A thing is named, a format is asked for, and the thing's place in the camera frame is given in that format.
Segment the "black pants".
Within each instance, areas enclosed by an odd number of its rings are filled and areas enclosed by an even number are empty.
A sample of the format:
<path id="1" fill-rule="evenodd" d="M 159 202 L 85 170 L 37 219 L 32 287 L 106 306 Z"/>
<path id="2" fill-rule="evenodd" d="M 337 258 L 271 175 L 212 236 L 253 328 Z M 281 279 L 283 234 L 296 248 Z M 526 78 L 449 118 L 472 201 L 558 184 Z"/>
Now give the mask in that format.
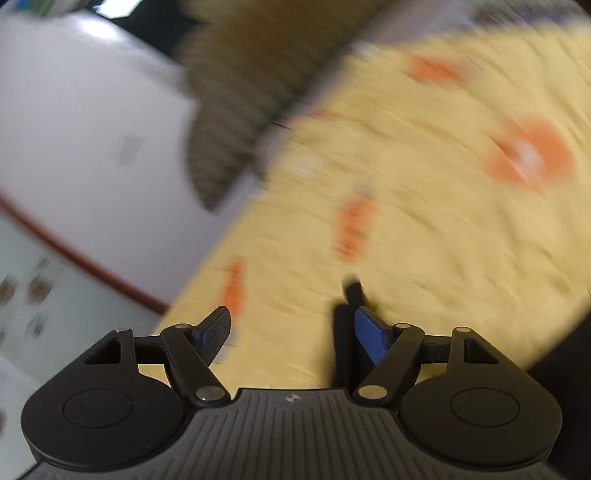
<path id="1" fill-rule="evenodd" d="M 528 373 L 557 401 L 562 426 L 549 464 L 568 479 L 590 477 L 590 298 L 556 303 L 532 321 Z"/>

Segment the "frosted floral wardrobe door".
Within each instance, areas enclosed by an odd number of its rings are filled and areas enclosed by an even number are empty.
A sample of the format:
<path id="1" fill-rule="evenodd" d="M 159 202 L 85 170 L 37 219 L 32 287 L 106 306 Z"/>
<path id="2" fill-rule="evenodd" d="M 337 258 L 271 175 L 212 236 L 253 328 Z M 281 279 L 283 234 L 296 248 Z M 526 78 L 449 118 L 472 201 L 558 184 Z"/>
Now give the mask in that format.
<path id="1" fill-rule="evenodd" d="M 111 330 L 149 334 L 158 320 L 1 218 L 2 478 L 34 463 L 20 427 L 27 399 Z"/>

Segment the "yellow carrot print bedsheet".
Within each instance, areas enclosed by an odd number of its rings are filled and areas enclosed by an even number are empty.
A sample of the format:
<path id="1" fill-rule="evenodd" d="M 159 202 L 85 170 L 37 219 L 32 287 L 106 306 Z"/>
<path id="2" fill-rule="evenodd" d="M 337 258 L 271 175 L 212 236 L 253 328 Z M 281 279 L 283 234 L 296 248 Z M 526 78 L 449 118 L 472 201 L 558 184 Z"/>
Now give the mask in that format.
<path id="1" fill-rule="evenodd" d="M 505 26 L 353 57 L 164 317 L 231 310 L 229 389 L 331 378 L 332 305 L 475 329 L 521 366 L 590 306 L 590 26 Z"/>

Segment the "olive padded headboard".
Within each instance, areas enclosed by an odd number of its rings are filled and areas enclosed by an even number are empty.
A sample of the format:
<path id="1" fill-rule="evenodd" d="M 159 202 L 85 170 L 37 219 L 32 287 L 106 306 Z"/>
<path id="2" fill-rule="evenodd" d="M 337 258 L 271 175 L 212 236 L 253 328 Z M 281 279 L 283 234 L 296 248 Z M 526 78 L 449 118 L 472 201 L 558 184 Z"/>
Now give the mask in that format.
<path id="1" fill-rule="evenodd" d="M 252 147 L 387 1 L 185 1 L 197 31 L 179 60 L 199 110 L 185 160 L 208 211 L 249 165 Z"/>

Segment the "brown wooden door frame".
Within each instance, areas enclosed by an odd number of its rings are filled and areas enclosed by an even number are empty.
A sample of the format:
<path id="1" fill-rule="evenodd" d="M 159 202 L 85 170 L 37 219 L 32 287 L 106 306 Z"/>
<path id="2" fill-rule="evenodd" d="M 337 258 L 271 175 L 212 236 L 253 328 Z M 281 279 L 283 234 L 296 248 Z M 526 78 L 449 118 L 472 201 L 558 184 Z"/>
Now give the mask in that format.
<path id="1" fill-rule="evenodd" d="M 61 242 L 50 232 L 46 231 L 40 224 L 30 218 L 4 192 L 1 192 L 1 211 L 56 254 L 73 263 L 85 273 L 99 280 L 127 299 L 138 303 L 160 316 L 164 315 L 169 309 L 167 303 L 135 288 L 111 271 L 102 268 L 89 257 L 76 251 L 73 247 Z"/>

